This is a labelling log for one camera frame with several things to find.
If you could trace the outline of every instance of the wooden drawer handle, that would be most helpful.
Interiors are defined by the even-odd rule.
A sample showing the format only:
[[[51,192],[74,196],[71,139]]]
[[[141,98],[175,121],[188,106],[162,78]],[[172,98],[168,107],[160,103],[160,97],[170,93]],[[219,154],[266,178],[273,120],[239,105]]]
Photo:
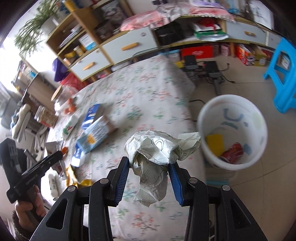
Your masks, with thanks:
[[[91,62],[90,64],[88,64],[87,66],[85,66],[83,68],[83,70],[87,70],[87,69],[91,68],[92,66],[94,66],[95,64],[96,64],[95,62]]]
[[[133,43],[133,44],[130,44],[130,45],[127,45],[125,47],[122,47],[121,50],[122,51],[126,51],[126,50],[129,50],[129,49],[135,48],[137,46],[139,46],[139,43],[138,42]]]
[[[246,35],[248,35],[248,36],[256,37],[256,34],[254,34],[254,33],[251,33],[251,32],[248,32],[248,31],[245,31],[244,33],[245,33]]]

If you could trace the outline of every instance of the red can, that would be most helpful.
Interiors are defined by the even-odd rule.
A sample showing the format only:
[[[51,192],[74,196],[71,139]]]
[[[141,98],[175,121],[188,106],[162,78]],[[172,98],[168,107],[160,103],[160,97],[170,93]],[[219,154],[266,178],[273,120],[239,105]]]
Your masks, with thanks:
[[[244,150],[241,144],[236,142],[227,151],[224,151],[219,158],[230,164],[235,164],[243,154]]]

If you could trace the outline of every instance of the flower pattern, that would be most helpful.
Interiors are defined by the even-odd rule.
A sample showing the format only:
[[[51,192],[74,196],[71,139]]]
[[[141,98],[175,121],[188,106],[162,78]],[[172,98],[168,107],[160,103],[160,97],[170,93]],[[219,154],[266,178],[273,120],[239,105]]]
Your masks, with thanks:
[[[75,115],[81,119],[70,138],[64,141],[64,146],[69,148],[65,165],[71,162],[82,132],[81,120],[91,105],[102,104],[104,115],[117,127],[117,131],[90,152],[89,160],[74,170],[79,181],[90,178],[95,182],[118,166],[126,156],[124,144],[135,132],[164,131],[177,138],[180,133],[196,131],[188,109],[193,90],[194,84],[186,74],[164,56],[135,63],[85,87],[77,94]],[[48,142],[62,138],[62,129],[69,118],[59,117],[49,132]],[[181,166],[203,180],[204,167],[198,152],[181,162]],[[136,241],[183,240],[189,209],[176,201],[170,179],[165,198],[149,208],[134,201],[138,190],[139,176],[130,169],[122,201],[116,208],[109,207],[113,236]]]

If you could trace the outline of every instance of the white drawer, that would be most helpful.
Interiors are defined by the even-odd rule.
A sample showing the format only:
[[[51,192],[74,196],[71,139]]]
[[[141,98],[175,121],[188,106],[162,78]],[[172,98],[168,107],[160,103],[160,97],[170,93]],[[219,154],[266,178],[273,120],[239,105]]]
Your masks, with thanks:
[[[271,32],[267,32],[266,46],[276,49],[280,41],[281,41],[281,36]]]
[[[91,63],[93,63],[92,67],[83,70]],[[81,81],[83,81],[108,65],[110,65],[110,62],[106,59],[105,55],[100,49],[96,49],[76,63],[71,70]]]
[[[261,28],[240,22],[226,21],[227,34],[231,39],[241,39],[265,45],[266,32]]]
[[[135,44],[136,46],[123,51],[122,48]],[[134,54],[151,48],[157,44],[149,27],[132,30],[103,45],[104,50],[112,59],[114,64],[131,58]]]

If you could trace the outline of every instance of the screw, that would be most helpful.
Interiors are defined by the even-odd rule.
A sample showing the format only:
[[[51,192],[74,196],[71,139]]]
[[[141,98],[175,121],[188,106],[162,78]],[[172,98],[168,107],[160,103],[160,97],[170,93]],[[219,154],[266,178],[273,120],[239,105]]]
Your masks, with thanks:
[[[223,189],[224,191],[229,191],[229,190],[230,190],[230,186],[228,186],[228,185],[223,185],[223,186],[222,186],[222,189]]]
[[[102,178],[101,180],[100,180],[100,183],[101,184],[107,184],[109,182],[109,180],[107,179],[107,178]]]
[[[70,186],[70,187],[68,187],[67,190],[68,190],[69,192],[73,192],[75,189],[76,189],[75,186]]]
[[[192,184],[195,184],[195,183],[197,183],[197,179],[195,177],[191,177],[191,178],[189,178],[189,182]]]

